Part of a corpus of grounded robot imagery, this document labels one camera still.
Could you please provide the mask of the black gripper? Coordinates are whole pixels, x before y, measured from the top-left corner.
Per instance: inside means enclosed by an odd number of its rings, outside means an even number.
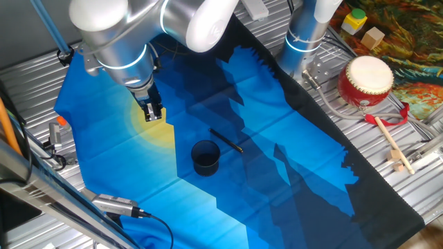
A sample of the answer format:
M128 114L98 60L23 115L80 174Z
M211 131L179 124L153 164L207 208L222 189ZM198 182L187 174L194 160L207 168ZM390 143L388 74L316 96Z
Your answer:
M157 120L162 118L163 105L161 104L161 96L155 84L152 84L149 88L134 89L133 97L138 105L143 108L146 122L155 120L155 117Z

